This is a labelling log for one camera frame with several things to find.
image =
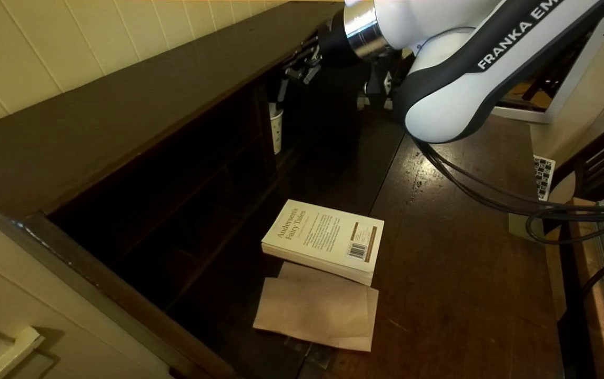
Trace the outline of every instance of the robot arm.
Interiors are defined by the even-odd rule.
[[[436,142],[474,132],[520,75],[602,16],[604,0],[347,0],[325,50],[412,50],[396,99],[408,132]]]

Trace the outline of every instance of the cabinet door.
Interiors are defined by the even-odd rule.
[[[160,357],[0,231],[0,376],[170,374]]]

